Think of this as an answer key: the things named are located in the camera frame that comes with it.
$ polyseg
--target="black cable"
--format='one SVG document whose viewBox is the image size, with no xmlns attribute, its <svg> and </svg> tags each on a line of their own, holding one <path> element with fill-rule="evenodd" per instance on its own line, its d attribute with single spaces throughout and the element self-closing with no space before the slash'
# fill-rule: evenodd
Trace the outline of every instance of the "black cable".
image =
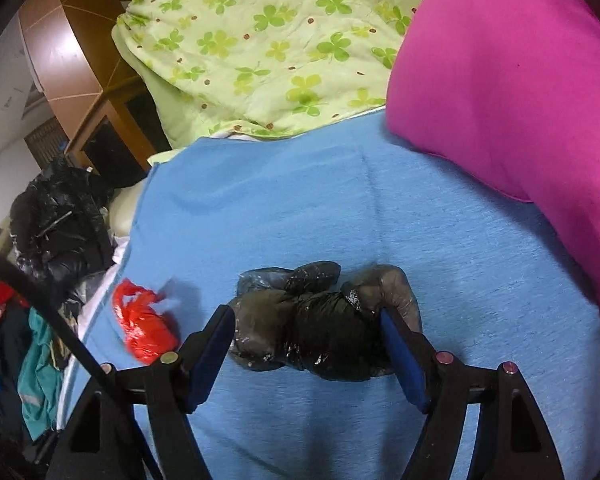
<svg viewBox="0 0 600 480">
<path fill-rule="evenodd" d="M 49 323 L 56 335 L 62 340 L 69 351 L 75 355 L 78 362 L 87 370 L 87 373 L 93 377 L 102 390 L 113 400 L 115 405 L 129 419 L 129 423 L 134 432 L 136 443 L 138 444 L 142 460 L 146 464 L 149 473 L 154 480 L 162 480 L 162 472 L 155 461 L 154 456 L 149 449 L 149 445 L 138 426 L 138 422 L 128 410 L 128 403 L 122 392 L 109 381 L 104 370 L 82 344 L 82 341 L 69 328 L 60 314 L 52 307 L 49 298 L 24 272 L 12 265 L 5 258 L 0 256 L 0 280 L 7 283 L 13 290 L 27 300 L 32 308 L 35 308 L 40 316 Z"/>
</svg>

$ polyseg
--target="pink pillow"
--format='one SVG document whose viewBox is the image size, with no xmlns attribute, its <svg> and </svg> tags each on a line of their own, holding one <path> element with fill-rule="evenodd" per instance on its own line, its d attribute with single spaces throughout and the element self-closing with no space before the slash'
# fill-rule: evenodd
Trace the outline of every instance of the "pink pillow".
<svg viewBox="0 0 600 480">
<path fill-rule="evenodd" d="M 537 204 L 600 304 L 600 22 L 583 0 L 423 0 L 386 117 L 419 149 Z"/>
</svg>

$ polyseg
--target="blue cloth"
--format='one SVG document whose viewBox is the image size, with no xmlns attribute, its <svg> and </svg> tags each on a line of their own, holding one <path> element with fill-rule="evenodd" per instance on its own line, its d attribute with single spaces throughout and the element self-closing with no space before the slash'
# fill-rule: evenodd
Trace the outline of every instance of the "blue cloth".
<svg viewBox="0 0 600 480">
<path fill-rule="evenodd" d="M 342 264 L 343 280 L 373 262 L 402 267 L 433 345 L 472 365 L 517 362 L 567 478 L 600 468 L 600 318 L 579 268 L 535 206 L 410 151 L 383 113 L 271 143 L 197 141 L 152 171 L 117 280 L 165 290 L 162 309 L 187 335 L 233 297 L 240 272 L 314 260 Z M 110 294 L 85 342 L 99 362 L 139 365 Z M 86 379 L 80 370 L 71 406 Z M 144 407 L 136 415 L 149 434 Z M 229 359 L 190 417 L 215 478 L 257 480 L 399 478 L 423 420 L 394 376 L 337 383 Z"/>
<path fill-rule="evenodd" d="M 33 440 L 54 427 L 62 372 L 51 364 L 51 341 L 54 333 L 35 308 L 29 309 L 31 346 L 24 357 L 18 376 L 18 394 L 22 416 Z"/>
</svg>

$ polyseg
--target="green floral comforter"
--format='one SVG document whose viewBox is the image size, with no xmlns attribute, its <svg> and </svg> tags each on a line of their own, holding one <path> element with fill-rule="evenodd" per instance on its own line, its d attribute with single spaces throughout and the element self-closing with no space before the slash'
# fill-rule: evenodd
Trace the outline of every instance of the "green floral comforter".
<svg viewBox="0 0 600 480">
<path fill-rule="evenodd" d="M 384 104 L 421 0 L 133 0 L 113 31 L 174 148 L 290 137 Z"/>
</svg>

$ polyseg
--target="beige pillow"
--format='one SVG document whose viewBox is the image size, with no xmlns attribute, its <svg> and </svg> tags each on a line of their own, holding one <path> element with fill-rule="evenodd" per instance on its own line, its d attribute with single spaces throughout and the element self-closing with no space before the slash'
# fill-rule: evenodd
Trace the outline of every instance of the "beige pillow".
<svg viewBox="0 0 600 480">
<path fill-rule="evenodd" d="M 143 187 L 144 180 L 141 180 L 134 186 L 116 190 L 109 203 L 109 227 L 114 236 L 129 236 L 136 213 L 136 205 Z"/>
</svg>

